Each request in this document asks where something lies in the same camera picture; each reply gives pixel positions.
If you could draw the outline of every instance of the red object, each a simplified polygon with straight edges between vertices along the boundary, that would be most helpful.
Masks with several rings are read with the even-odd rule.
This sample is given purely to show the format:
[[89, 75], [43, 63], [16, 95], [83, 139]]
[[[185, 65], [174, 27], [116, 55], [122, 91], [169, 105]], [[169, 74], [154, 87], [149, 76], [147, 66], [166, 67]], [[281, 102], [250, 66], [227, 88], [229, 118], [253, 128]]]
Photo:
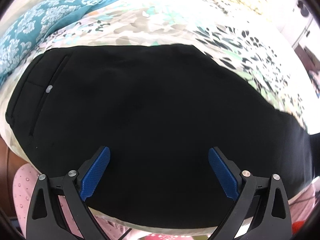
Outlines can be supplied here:
[[292, 224], [292, 233], [297, 233], [302, 228], [304, 221], [297, 221]]

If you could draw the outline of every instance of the blue gripper pad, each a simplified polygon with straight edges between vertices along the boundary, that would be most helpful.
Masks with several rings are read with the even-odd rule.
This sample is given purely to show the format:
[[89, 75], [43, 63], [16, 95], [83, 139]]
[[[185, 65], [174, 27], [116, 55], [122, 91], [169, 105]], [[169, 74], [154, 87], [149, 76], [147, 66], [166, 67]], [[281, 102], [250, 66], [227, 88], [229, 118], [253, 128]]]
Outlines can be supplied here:
[[104, 147], [81, 181], [81, 191], [79, 195], [82, 201], [92, 196], [109, 162], [110, 149]]
[[211, 148], [208, 153], [209, 163], [214, 173], [216, 174], [220, 185], [223, 188], [227, 197], [232, 198], [234, 201], [239, 196], [238, 182], [228, 169], [227, 165], [220, 158], [215, 149]]

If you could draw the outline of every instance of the pink polka dot cloth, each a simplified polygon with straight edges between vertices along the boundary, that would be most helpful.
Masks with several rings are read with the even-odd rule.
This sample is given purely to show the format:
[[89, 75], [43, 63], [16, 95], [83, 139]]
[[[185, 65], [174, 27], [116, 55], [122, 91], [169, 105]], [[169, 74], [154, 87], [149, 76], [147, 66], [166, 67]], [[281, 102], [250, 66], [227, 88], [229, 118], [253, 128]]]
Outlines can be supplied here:
[[[21, 231], [26, 236], [27, 215], [32, 196], [33, 189], [36, 185], [36, 180], [39, 173], [31, 164], [27, 163], [18, 169], [13, 180], [13, 200], [17, 213]], [[315, 206], [315, 187], [310, 187], [290, 205], [292, 223], [300, 220], [305, 220]], [[71, 232], [79, 237], [82, 237], [74, 219], [72, 218], [70, 209], [64, 196], [59, 196], [62, 211], [69, 225]], [[103, 231], [111, 240], [117, 240], [122, 234], [128, 230], [128, 227], [117, 223], [107, 221], [103, 218], [94, 216]], [[148, 232], [133, 229], [128, 233], [124, 240], [136, 240], [145, 237], [144, 240], [192, 240], [191, 236], [172, 236], [151, 234]]]

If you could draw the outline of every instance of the black fabric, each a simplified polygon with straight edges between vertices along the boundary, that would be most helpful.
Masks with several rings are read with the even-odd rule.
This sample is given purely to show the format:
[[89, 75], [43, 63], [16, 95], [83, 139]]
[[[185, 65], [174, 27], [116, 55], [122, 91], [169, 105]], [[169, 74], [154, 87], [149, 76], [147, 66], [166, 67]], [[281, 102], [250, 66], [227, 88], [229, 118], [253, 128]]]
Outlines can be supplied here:
[[86, 203], [138, 225], [221, 222], [232, 201], [209, 165], [213, 146], [255, 176], [279, 174], [289, 198], [312, 180], [309, 135], [295, 118], [193, 46], [51, 49], [26, 70], [6, 119], [51, 177], [108, 146], [110, 164]]
[[310, 135], [314, 177], [320, 176], [320, 133]]

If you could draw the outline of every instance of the button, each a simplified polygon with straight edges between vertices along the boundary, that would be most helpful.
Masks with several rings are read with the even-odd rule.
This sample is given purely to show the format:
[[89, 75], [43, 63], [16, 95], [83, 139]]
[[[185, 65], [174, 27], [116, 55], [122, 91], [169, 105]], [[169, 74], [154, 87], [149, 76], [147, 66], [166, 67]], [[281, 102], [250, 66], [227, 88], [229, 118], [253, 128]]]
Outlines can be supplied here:
[[249, 171], [242, 171], [242, 175], [245, 177], [250, 177], [250, 172]]
[[278, 174], [273, 174], [272, 177], [275, 179], [275, 180], [279, 180], [280, 179], [280, 176]]
[[69, 171], [68, 172], [68, 175], [70, 176], [70, 177], [73, 177], [73, 176], [75, 176], [77, 174], [77, 172], [75, 171], [75, 170], [72, 170], [72, 171]]
[[40, 176], [39, 176], [39, 180], [44, 180], [45, 179], [45, 174], [41, 174]]
[[49, 92], [51, 91], [51, 89], [52, 89], [52, 85], [49, 85], [49, 86], [47, 87], [47, 89], [45, 90], [45, 92], [46, 92], [46, 93], [49, 93]]

